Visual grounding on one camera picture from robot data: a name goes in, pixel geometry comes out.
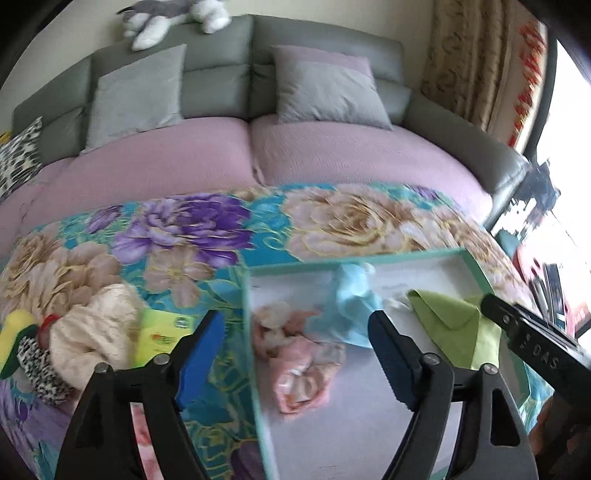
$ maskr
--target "sofa backrest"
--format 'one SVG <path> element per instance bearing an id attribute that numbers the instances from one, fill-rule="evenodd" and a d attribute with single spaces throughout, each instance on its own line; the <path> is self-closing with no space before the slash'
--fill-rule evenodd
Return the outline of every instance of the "sofa backrest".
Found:
<path id="1" fill-rule="evenodd" d="M 393 124 L 410 100 L 404 86 L 402 45 L 395 40 L 334 25 L 244 15 L 215 35 L 196 23 L 173 27 L 159 45 L 133 52 L 131 40 L 102 48 L 79 61 L 17 106 L 15 134 L 43 117 L 40 154 L 45 165 L 84 149 L 87 119 L 98 78 L 124 65 L 187 44 L 181 90 L 185 118 L 229 116 L 251 120 L 276 110 L 273 45 L 298 45 L 365 56 Z"/>

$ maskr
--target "yellow toy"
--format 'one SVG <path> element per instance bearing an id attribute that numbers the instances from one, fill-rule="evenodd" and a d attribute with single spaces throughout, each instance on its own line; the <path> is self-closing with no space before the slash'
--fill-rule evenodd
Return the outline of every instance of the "yellow toy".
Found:
<path id="1" fill-rule="evenodd" d="M 6 317 L 0 331 L 0 378 L 10 377 L 19 367 L 17 350 L 23 337 L 34 337 L 38 326 L 26 310 L 15 310 Z"/>

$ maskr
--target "metal bolt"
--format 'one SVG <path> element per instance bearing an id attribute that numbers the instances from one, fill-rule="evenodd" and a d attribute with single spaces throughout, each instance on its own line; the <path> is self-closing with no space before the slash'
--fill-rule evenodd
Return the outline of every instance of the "metal bolt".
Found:
<path id="1" fill-rule="evenodd" d="M 108 369 L 109 369 L 109 364 L 106 364 L 104 362 L 100 362 L 95 365 L 95 372 L 98 374 L 104 374 L 107 372 Z"/>
<path id="2" fill-rule="evenodd" d="M 156 365 L 166 365 L 168 362 L 170 362 L 170 355 L 167 353 L 159 353 L 154 357 Z"/>
<path id="3" fill-rule="evenodd" d="M 441 359 L 434 353 L 425 353 L 423 355 L 423 361 L 429 365 L 439 365 L 441 363 Z"/>
<path id="4" fill-rule="evenodd" d="M 484 371 L 489 375 L 496 375 L 499 372 L 499 369 L 493 364 L 484 364 Z"/>

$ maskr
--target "light blue cloth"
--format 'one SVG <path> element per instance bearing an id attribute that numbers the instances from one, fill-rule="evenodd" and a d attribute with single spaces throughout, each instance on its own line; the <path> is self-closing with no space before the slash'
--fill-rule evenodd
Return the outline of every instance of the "light blue cloth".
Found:
<path id="1" fill-rule="evenodd" d="M 314 340 L 371 348 L 369 316 L 381 309 L 382 299 L 371 290 L 365 269 L 357 264 L 343 264 L 333 274 L 323 313 L 308 318 L 304 334 Z"/>

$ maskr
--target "blue gripper pad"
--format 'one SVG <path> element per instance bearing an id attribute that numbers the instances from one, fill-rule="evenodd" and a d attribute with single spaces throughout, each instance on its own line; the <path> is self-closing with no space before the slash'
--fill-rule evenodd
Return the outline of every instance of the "blue gripper pad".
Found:
<path id="1" fill-rule="evenodd" d="M 216 312 L 180 371 L 175 399 L 181 410 L 201 394 L 213 360 L 222 346 L 224 332 L 223 315 Z"/>
<path id="2" fill-rule="evenodd" d="M 397 400 L 415 411 L 420 400 L 417 387 L 423 374 L 421 351 L 410 337 L 398 333 L 381 310 L 369 317 L 368 334 Z"/>

